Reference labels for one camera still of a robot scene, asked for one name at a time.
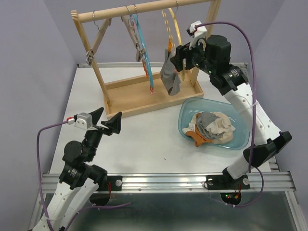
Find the orange and cream underwear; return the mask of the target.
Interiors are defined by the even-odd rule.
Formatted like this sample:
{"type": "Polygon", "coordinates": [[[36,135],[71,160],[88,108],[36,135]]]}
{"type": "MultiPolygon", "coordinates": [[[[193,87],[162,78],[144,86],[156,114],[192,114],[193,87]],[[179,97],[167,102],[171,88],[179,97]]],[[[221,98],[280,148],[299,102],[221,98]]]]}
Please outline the orange and cream underwear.
{"type": "Polygon", "coordinates": [[[196,147],[199,147],[204,143],[212,143],[211,139],[208,139],[202,135],[197,125],[194,125],[194,129],[187,128],[184,133],[186,136],[191,137],[194,140],[196,147]]]}

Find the plain grey underwear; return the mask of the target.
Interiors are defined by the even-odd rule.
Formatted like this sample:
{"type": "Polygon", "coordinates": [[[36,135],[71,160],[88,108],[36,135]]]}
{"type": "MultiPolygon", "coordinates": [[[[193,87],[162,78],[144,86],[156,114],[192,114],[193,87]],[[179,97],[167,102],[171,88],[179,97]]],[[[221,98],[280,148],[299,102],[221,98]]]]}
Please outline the plain grey underwear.
{"type": "Polygon", "coordinates": [[[168,95],[174,96],[180,92],[181,80],[173,63],[170,61],[171,57],[171,53],[168,52],[168,49],[165,49],[165,59],[160,71],[160,76],[168,95]]]}

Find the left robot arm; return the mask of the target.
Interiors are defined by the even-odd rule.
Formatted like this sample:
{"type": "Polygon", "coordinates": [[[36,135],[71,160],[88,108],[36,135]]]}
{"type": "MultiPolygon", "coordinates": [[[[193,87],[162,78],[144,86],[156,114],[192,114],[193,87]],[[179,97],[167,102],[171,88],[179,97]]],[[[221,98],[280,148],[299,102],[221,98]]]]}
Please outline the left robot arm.
{"type": "Polygon", "coordinates": [[[74,125],[86,133],[82,141],[70,141],[64,147],[64,168],[48,205],[44,201],[42,184],[39,184],[43,215],[33,230],[66,231],[95,191],[106,190],[110,194],[112,190],[122,189],[122,176],[109,176],[107,170],[89,165],[96,155],[102,136],[119,134],[121,131],[122,112],[98,125],[103,111],[101,107],[59,123],[60,126],[74,125]]]}

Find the beige cotton underwear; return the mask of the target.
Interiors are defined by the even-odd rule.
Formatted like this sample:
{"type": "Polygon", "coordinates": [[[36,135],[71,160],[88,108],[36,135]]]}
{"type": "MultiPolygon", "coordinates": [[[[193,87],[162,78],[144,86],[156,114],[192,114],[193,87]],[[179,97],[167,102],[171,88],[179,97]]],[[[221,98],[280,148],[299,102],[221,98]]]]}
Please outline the beige cotton underwear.
{"type": "Polygon", "coordinates": [[[212,143],[226,144],[233,140],[235,127],[224,113],[213,112],[214,121],[206,127],[206,130],[213,137],[212,143]]]}

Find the yellow plastic hanger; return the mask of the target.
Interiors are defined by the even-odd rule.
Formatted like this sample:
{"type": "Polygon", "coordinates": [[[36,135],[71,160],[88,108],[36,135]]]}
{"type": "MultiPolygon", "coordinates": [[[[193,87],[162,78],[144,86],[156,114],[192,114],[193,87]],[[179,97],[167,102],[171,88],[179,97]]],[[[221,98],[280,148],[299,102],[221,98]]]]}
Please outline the yellow plastic hanger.
{"type": "Polygon", "coordinates": [[[176,19],[176,14],[172,8],[168,8],[170,16],[167,16],[167,10],[162,10],[162,17],[168,33],[168,46],[169,53],[176,53],[176,47],[182,44],[179,25],[176,19]]]}

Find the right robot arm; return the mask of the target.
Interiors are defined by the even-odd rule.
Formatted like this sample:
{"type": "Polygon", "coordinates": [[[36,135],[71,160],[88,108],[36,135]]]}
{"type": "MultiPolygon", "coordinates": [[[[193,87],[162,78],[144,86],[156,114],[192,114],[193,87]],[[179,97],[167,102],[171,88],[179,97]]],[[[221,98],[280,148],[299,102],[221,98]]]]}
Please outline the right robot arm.
{"type": "Polygon", "coordinates": [[[170,59],[177,71],[194,67],[207,73],[210,82],[229,101],[251,129],[252,144],[233,164],[223,170],[222,184],[232,188],[249,168],[257,168],[279,153],[292,139],[268,117],[257,100],[253,99],[246,74],[230,64],[231,44],[221,35],[200,38],[191,45],[179,45],[170,59]]]}

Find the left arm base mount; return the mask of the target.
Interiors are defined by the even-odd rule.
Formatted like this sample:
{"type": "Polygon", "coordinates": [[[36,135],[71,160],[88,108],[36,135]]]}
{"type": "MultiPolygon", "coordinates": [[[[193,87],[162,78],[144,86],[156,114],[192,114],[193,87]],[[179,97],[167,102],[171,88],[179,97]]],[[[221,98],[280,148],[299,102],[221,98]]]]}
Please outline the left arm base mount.
{"type": "Polygon", "coordinates": [[[123,176],[108,175],[103,183],[99,185],[98,192],[119,192],[122,191],[123,176]]]}

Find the white underwear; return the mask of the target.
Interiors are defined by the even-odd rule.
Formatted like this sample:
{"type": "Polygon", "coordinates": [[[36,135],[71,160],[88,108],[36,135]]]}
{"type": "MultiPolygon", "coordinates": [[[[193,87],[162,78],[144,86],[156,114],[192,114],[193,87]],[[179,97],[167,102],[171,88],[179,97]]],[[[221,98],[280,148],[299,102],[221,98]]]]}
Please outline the white underwear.
{"type": "MultiPolygon", "coordinates": [[[[189,123],[187,128],[194,129],[194,125],[195,124],[189,123]]],[[[204,128],[203,126],[200,126],[200,128],[198,129],[201,133],[208,133],[210,135],[220,135],[226,132],[234,132],[236,130],[236,128],[233,125],[227,126],[225,128],[224,126],[219,126],[219,125],[214,125],[214,124],[210,124],[206,128],[204,128]]]]}

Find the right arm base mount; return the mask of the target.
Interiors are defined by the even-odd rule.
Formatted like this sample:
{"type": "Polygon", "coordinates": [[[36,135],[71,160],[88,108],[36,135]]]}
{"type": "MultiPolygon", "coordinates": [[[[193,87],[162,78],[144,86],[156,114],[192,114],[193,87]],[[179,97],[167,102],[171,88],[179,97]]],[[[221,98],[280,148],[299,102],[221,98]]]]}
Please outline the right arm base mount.
{"type": "Polygon", "coordinates": [[[235,189],[249,190],[250,184],[247,175],[243,175],[238,179],[228,178],[224,175],[207,175],[203,186],[208,190],[227,190],[235,189]]]}

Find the grey and cream underwear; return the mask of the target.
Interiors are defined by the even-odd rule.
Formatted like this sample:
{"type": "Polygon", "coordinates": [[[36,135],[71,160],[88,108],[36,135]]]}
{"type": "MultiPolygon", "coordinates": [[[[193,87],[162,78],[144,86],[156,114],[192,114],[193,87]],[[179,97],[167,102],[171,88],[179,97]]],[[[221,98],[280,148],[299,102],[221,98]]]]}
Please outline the grey and cream underwear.
{"type": "Polygon", "coordinates": [[[196,125],[200,133],[210,140],[222,137],[224,128],[221,124],[222,118],[211,112],[196,114],[196,125]]]}

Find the blue plastic hanger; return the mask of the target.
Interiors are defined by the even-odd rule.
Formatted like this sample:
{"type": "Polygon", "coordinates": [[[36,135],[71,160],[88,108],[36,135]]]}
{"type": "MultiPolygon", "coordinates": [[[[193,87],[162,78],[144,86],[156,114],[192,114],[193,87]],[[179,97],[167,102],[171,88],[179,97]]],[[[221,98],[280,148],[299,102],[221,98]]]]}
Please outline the blue plastic hanger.
{"type": "Polygon", "coordinates": [[[134,13],[129,15],[129,25],[133,31],[133,38],[136,39],[137,43],[135,48],[137,50],[136,61],[142,62],[142,66],[145,72],[147,79],[150,81],[150,93],[155,94],[154,92],[154,78],[151,70],[149,55],[147,52],[143,32],[138,21],[137,7],[134,4],[134,13]]]}

